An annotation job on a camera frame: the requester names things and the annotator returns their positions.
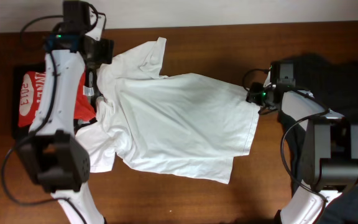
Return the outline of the white t-shirt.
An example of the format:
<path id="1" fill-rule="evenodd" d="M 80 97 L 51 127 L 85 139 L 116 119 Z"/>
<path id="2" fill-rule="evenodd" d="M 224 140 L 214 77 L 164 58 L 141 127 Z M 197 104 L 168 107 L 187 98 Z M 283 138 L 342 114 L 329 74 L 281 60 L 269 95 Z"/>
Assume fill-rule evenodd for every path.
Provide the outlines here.
<path id="1" fill-rule="evenodd" d="M 234 158 L 250 153 L 259 107 L 238 85 L 161 75 L 165 45 L 146 42 L 100 67 L 96 122 L 76 139 L 93 173 L 110 171 L 120 157 L 134 170 L 227 184 Z"/>

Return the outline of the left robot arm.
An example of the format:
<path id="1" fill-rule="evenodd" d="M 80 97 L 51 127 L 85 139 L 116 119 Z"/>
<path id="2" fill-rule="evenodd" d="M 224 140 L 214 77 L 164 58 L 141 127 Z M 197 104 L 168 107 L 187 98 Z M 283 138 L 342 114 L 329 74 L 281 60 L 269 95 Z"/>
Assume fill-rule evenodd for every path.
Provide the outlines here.
<path id="1" fill-rule="evenodd" d="M 58 201 L 71 223 L 105 223 L 93 201 L 88 152 L 75 139 L 80 79 L 112 60 L 114 42 L 102 39 L 106 16 L 85 1 L 64 1 L 59 22 L 44 40 L 45 83 L 29 133 L 12 151 L 33 184 Z"/>

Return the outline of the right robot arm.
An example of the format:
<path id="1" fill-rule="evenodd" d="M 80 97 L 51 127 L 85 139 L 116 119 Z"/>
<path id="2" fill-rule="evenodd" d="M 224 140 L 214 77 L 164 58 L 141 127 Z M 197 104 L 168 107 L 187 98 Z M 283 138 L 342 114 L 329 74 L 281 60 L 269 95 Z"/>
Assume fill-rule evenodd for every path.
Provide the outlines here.
<path id="1" fill-rule="evenodd" d="M 272 62 L 264 83 L 253 83 L 246 100 L 261 107 L 260 115 L 278 111 L 295 120 L 293 128 L 305 130 L 298 180 L 285 156 L 283 166 L 298 184 L 286 207 L 278 210 L 275 223 L 318 223 L 325 208 L 342 194 L 358 186 L 358 124 L 332 111 L 307 88 L 297 85 L 295 64 Z"/>

